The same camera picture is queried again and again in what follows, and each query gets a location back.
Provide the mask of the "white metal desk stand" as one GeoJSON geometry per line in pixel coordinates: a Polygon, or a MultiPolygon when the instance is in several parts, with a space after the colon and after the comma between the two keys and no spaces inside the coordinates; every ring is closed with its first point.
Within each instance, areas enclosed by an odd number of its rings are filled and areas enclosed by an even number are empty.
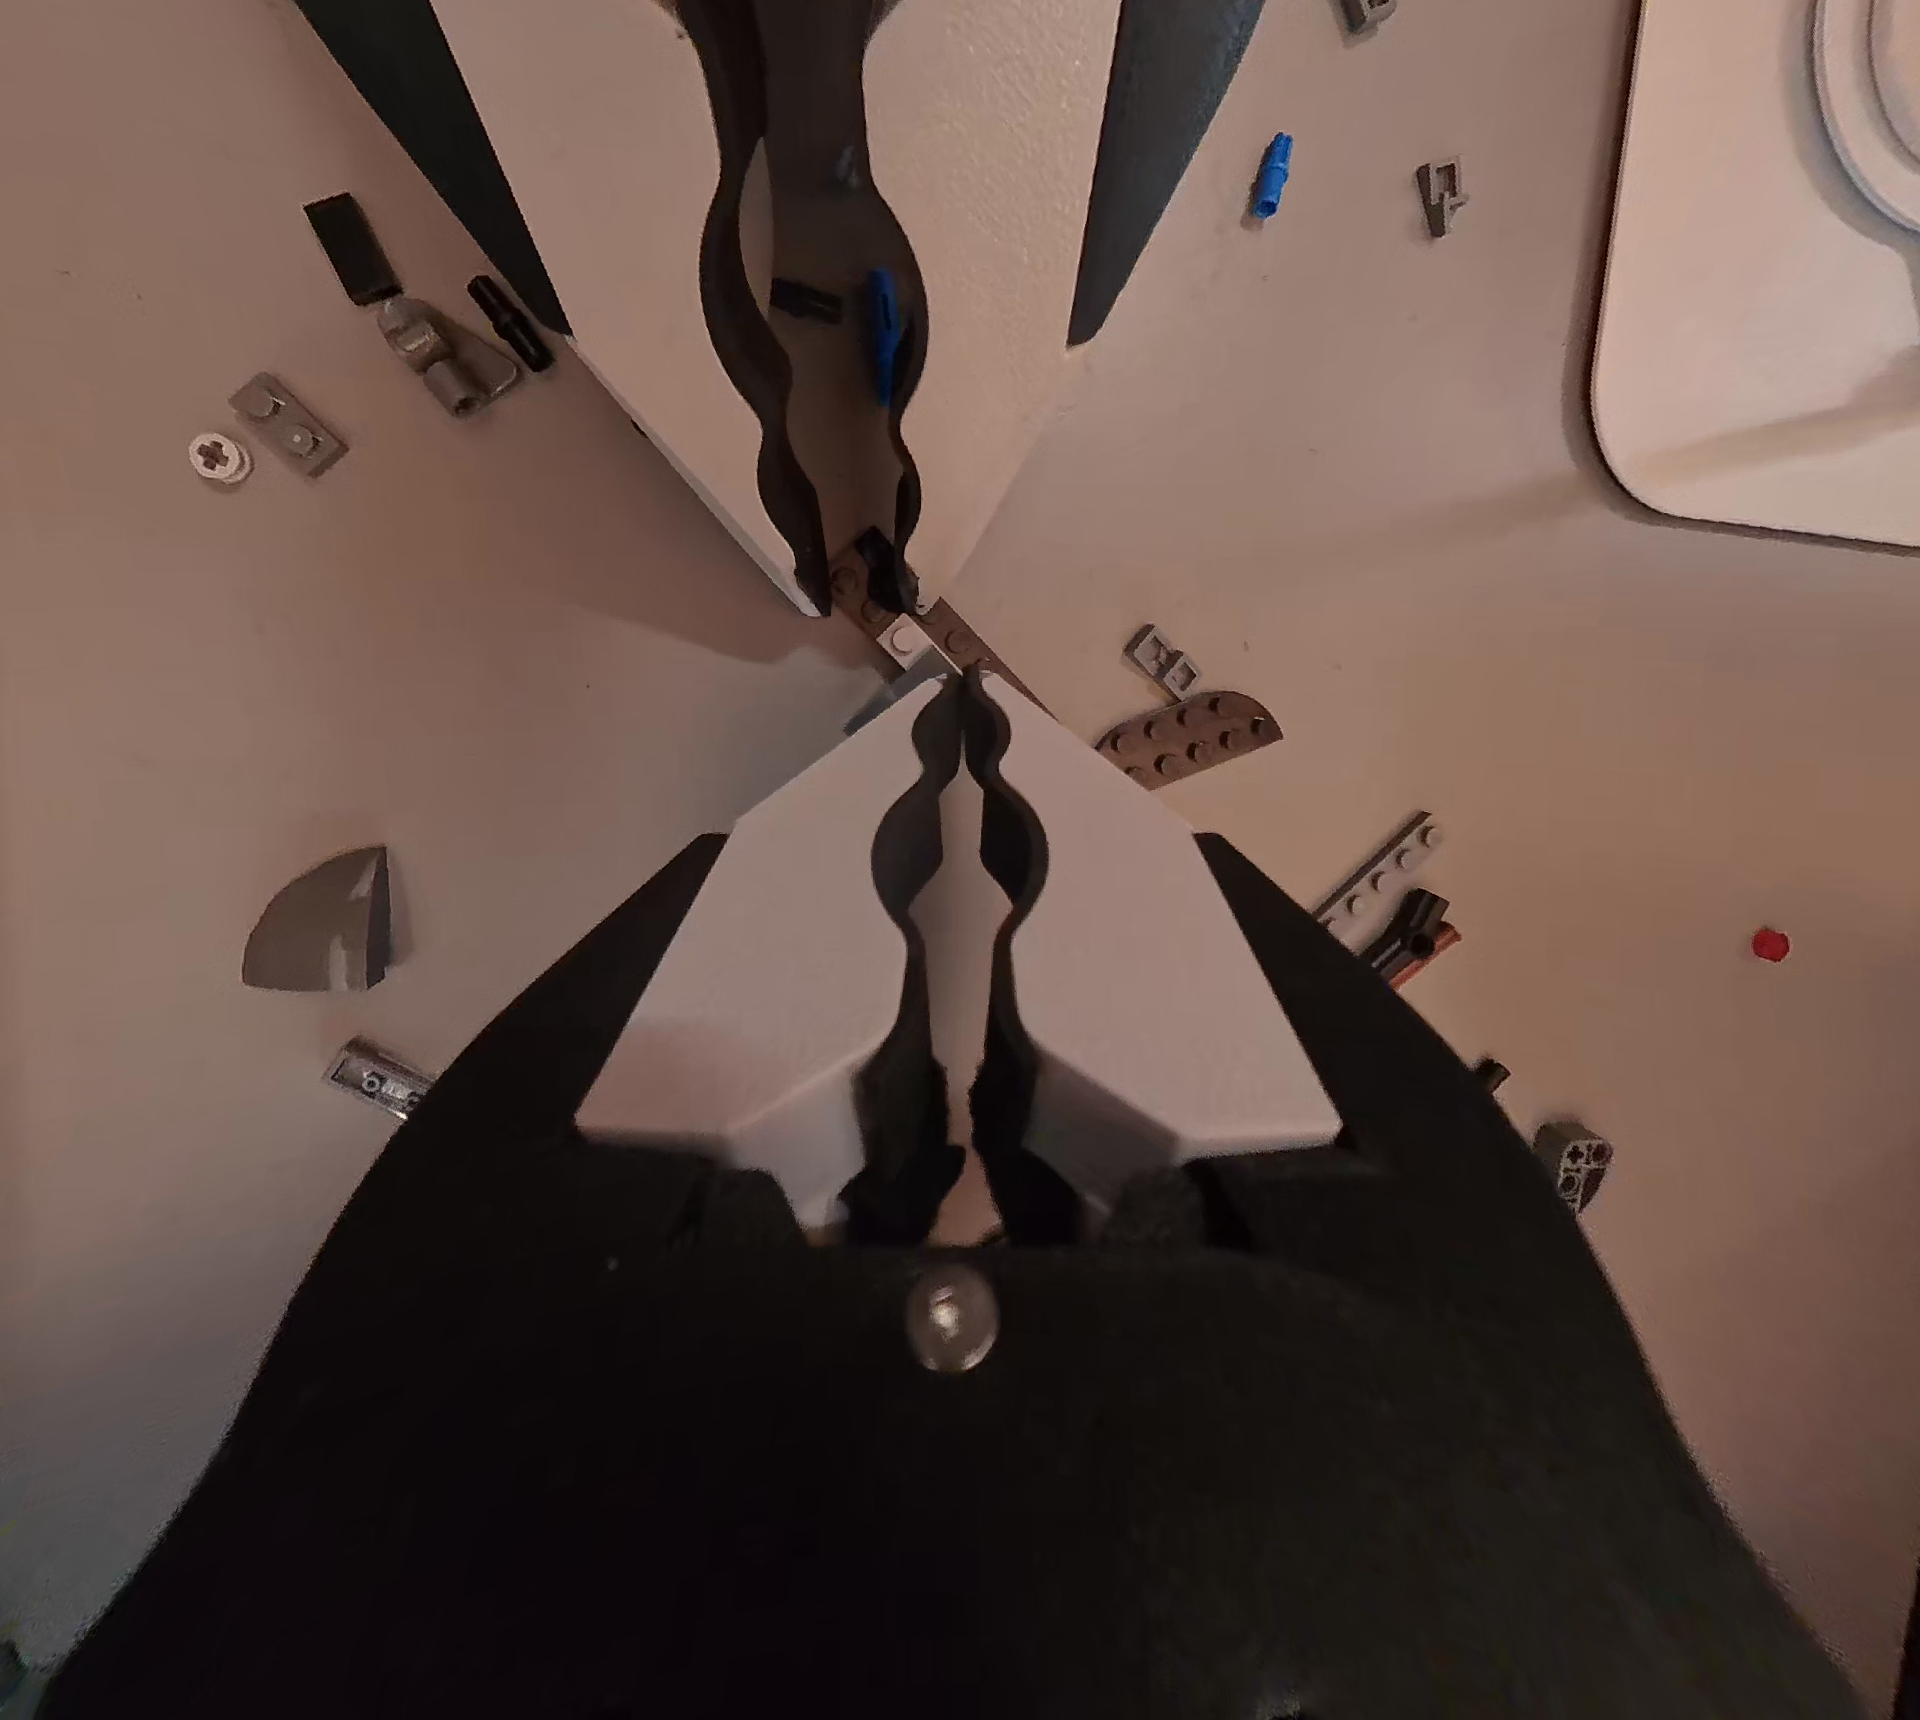
{"type": "Polygon", "coordinates": [[[1918,0],[1641,0],[1590,408],[1643,509],[1918,543],[1918,0]]]}

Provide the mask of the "light grey holed lego plate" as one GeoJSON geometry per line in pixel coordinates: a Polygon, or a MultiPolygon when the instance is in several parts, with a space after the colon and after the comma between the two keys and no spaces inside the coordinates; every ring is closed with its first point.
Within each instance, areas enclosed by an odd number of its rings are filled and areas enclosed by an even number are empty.
{"type": "Polygon", "coordinates": [[[398,1122],[408,1121],[435,1085],[435,1076],[358,1036],[338,1048],[324,1081],[398,1122]]]}

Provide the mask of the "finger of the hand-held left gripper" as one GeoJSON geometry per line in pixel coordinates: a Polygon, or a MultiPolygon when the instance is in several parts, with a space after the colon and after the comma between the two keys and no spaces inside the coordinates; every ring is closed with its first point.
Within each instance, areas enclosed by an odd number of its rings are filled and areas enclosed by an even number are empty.
{"type": "Polygon", "coordinates": [[[1069,322],[1122,0],[882,0],[861,62],[875,194],[923,295],[900,417],[919,591],[966,564],[1078,374],[1069,322]]]}
{"type": "Polygon", "coordinates": [[[805,618],[757,484],[760,422],[707,329],[722,188],[707,73],[674,0],[430,0],[567,325],[567,345],[805,618]]]}

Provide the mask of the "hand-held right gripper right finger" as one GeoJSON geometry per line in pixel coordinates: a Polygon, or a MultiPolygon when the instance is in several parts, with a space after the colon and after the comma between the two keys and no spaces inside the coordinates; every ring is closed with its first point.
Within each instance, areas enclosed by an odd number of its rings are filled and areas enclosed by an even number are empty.
{"type": "Polygon", "coordinates": [[[1331,1148],[1339,1115],[1199,835],[999,677],[967,678],[989,952],[972,1148],[1011,1245],[1078,1245],[1191,1163],[1331,1148]]]}

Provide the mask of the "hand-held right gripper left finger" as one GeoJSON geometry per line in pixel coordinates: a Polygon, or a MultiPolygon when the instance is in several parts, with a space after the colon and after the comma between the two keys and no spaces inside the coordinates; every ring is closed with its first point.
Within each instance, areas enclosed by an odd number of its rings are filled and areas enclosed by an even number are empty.
{"type": "Polygon", "coordinates": [[[962,710],[958,677],[923,680],[733,822],[581,1132],[761,1172],[805,1229],[929,1231],[962,1156],[912,907],[962,710]]]}

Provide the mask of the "black long lego plate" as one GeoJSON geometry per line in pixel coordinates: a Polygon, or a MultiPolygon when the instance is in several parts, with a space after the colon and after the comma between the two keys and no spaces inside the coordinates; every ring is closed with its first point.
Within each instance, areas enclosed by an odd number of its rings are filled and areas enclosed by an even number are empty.
{"type": "MultiPolygon", "coordinates": [[[[829,597],[834,611],[855,626],[874,650],[891,664],[891,674],[882,686],[901,672],[896,660],[878,649],[878,629],[900,613],[925,613],[931,604],[946,602],[967,625],[979,649],[979,660],[960,674],[995,674],[1006,688],[1025,698],[1038,710],[1048,710],[1042,697],[1014,672],[989,646],[986,636],[977,632],[950,601],[931,597],[923,584],[917,586],[917,595],[910,598],[908,586],[910,580],[904,560],[897,556],[893,544],[875,529],[858,533],[829,563],[829,597]]],[[[958,678],[960,674],[913,677],[923,680],[923,684],[901,701],[912,703],[917,701],[923,690],[931,690],[935,694],[934,704],[939,706],[946,723],[950,723],[955,732],[963,732],[967,726],[967,709],[966,683],[958,678]]]]}

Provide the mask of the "scattered small lego pieces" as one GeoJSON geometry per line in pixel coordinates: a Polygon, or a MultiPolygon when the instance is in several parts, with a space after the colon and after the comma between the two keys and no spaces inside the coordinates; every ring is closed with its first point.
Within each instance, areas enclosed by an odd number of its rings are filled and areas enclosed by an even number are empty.
{"type": "MultiPolygon", "coordinates": [[[[682,25],[688,37],[692,39],[692,45],[695,45],[695,40],[701,37],[711,39],[716,42],[724,42],[728,39],[728,30],[726,29],[711,30],[710,21],[707,21],[707,27],[700,27],[700,23],[707,19],[707,15],[703,12],[706,5],[707,2],[701,2],[701,0],[674,0],[674,10],[679,15],[682,25]]],[[[979,672],[967,672],[958,677],[958,680],[966,684],[966,706],[967,706],[967,680],[972,677],[986,678],[979,672]]],[[[958,764],[958,773],[962,764],[967,768],[967,726],[962,730],[962,760],[958,764]]],[[[923,1236],[908,1243],[904,1239],[880,1236],[875,1232],[855,1229],[841,1216],[821,1226],[805,1226],[793,1214],[779,1184],[761,1170],[733,1169],[716,1159],[698,1156],[690,1152],[670,1152],[670,1150],[651,1148],[651,1146],[603,1141],[603,1139],[581,1132],[581,1128],[578,1127],[578,1111],[587,1090],[592,1088],[605,1061],[609,1058],[611,1048],[618,1036],[622,1034],[622,1030],[625,1028],[635,1003],[639,1001],[649,976],[660,964],[663,948],[672,941],[677,924],[683,921],[688,908],[692,907],[695,895],[700,892],[716,861],[716,855],[720,853],[720,847],[724,844],[728,835],[729,831],[726,835],[707,835],[700,838],[695,844],[690,844],[683,856],[675,859],[675,863],[672,865],[675,875],[682,869],[690,875],[690,878],[683,882],[683,886],[690,889],[690,892],[683,895],[683,907],[674,907],[674,900],[677,900],[679,895],[674,895],[667,900],[670,913],[661,921],[663,933],[661,933],[661,944],[657,947],[657,951],[651,947],[648,948],[635,947],[632,951],[608,948],[611,956],[608,963],[609,970],[605,973],[596,970],[590,976],[593,982],[599,982],[599,987],[596,987],[593,993],[611,994],[611,999],[608,1001],[608,1006],[611,1008],[609,1027],[581,1028],[581,1032],[586,1032],[587,1036],[586,1039],[587,1052],[581,1056],[586,1062],[583,1066],[586,1078],[581,1081],[579,1088],[572,1088],[563,1092],[563,1100],[559,1106],[559,1132],[562,1137],[567,1137],[567,1139],[572,1137],[586,1139],[587,1143],[593,1144],[593,1150],[603,1148],[605,1152],[632,1152],[639,1159],[672,1159],[675,1163],[682,1159],[711,1163],[716,1165],[716,1169],[726,1170],[729,1176],[744,1176],[747,1184],[754,1184],[754,1186],[770,1184],[772,1188],[778,1191],[779,1203],[787,1208],[790,1218],[801,1231],[828,1232],[828,1236],[831,1236],[840,1245],[880,1246],[880,1248],[905,1248],[905,1246],[922,1245],[934,1232],[934,1226],[939,1220],[942,1206],[946,1205],[954,1182],[960,1179],[963,1170],[963,1156],[960,1146],[954,1141],[951,1143],[958,1146],[960,1159],[962,1159],[958,1167],[958,1176],[947,1188],[947,1193],[944,1194],[944,1198],[939,1200],[931,1216],[929,1229],[923,1232],[923,1236]]],[[[1198,831],[1196,835],[1199,837],[1202,850],[1212,866],[1212,875],[1216,882],[1220,881],[1214,869],[1226,866],[1237,872],[1237,869],[1250,866],[1217,835],[1208,835],[1198,831]]],[[[946,865],[946,843],[942,843],[942,865],[938,875],[942,872],[944,865],[946,865]]],[[[1251,923],[1265,916],[1265,907],[1271,907],[1271,900],[1267,900],[1267,896],[1276,896],[1280,900],[1280,907],[1288,915],[1291,913],[1291,905],[1283,895],[1271,889],[1255,869],[1250,869],[1250,872],[1251,872],[1251,882],[1250,882],[1251,892],[1260,896],[1253,900],[1253,907],[1260,908],[1260,915],[1253,915],[1251,910],[1248,910],[1246,916],[1240,916],[1240,913],[1234,908],[1234,905],[1228,899],[1228,892],[1231,892],[1231,889],[1220,886],[1220,890],[1230,907],[1231,916],[1235,916],[1235,923],[1240,924],[1246,941],[1253,948],[1253,954],[1260,960],[1260,968],[1267,976],[1271,973],[1271,966],[1280,964],[1276,960],[1276,956],[1280,954],[1280,948],[1260,947],[1260,943],[1253,936],[1251,923]]],[[[352,991],[352,988],[366,991],[366,988],[378,987],[378,982],[386,979],[388,958],[391,952],[391,918],[390,918],[390,885],[388,882],[390,882],[390,865],[388,865],[388,855],[383,847],[366,847],[366,849],[347,850],[329,861],[324,861],[315,869],[307,869],[301,876],[281,886],[264,908],[260,921],[253,924],[251,935],[245,943],[244,963],[241,963],[244,985],[247,988],[290,991],[290,993],[324,993],[324,991],[352,991]]],[[[1186,1182],[1186,1176],[1194,1169],[1199,1169],[1202,1172],[1206,1170],[1217,1172],[1220,1169],[1244,1170],[1246,1167],[1251,1167],[1251,1165],[1271,1163],[1280,1167],[1280,1176],[1283,1181],[1289,1179],[1288,1169],[1291,1170],[1294,1176],[1297,1176],[1303,1169],[1306,1181],[1318,1181],[1327,1170],[1329,1170],[1327,1179],[1333,1181],[1336,1184],[1348,1182],[1348,1181],[1354,1181],[1354,1182],[1371,1181],[1370,1174],[1363,1174],[1358,1170],[1361,1155],[1360,1155],[1360,1148],[1349,1139],[1354,1132],[1356,1128],[1351,1124],[1341,1127],[1336,1144],[1315,1152],[1289,1152],[1289,1155],[1267,1155],[1267,1156],[1223,1156],[1214,1161],[1191,1161],[1179,1169],[1148,1174],[1140,1181],[1134,1181],[1122,1193],[1122,1198],[1114,1214],[1108,1216],[1099,1224],[1099,1229],[1108,1229],[1109,1236],[1117,1236],[1122,1213],[1126,1213],[1132,1205],[1140,1203],[1151,1182],[1157,1182],[1164,1179],[1171,1179],[1173,1182],[1186,1182]]]]}

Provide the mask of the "small light grey lego plate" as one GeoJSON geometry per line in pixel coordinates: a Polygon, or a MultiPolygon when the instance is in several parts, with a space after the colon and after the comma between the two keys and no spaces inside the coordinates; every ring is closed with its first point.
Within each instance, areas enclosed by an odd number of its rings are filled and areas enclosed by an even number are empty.
{"type": "Polygon", "coordinates": [[[944,678],[981,660],[972,629],[946,602],[923,613],[900,613],[875,629],[875,646],[901,677],[944,678]]]}

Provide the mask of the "dark half-round lego plate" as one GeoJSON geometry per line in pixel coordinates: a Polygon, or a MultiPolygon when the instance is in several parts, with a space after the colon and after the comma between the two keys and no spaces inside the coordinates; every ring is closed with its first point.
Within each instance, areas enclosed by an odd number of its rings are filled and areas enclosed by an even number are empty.
{"type": "Polygon", "coordinates": [[[1214,773],[1283,740],[1261,701],[1231,688],[1196,686],[1102,732],[1094,751],[1145,794],[1214,773]]]}

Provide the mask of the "long grey lego plate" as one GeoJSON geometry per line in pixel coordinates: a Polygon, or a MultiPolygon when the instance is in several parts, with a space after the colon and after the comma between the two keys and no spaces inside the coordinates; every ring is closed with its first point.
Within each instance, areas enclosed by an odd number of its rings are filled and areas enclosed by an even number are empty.
{"type": "Polygon", "coordinates": [[[1405,896],[1425,886],[1441,844],[1439,820],[1415,812],[1331,886],[1311,908],[1311,918],[1354,952],[1371,947],[1385,935],[1405,896]]]}

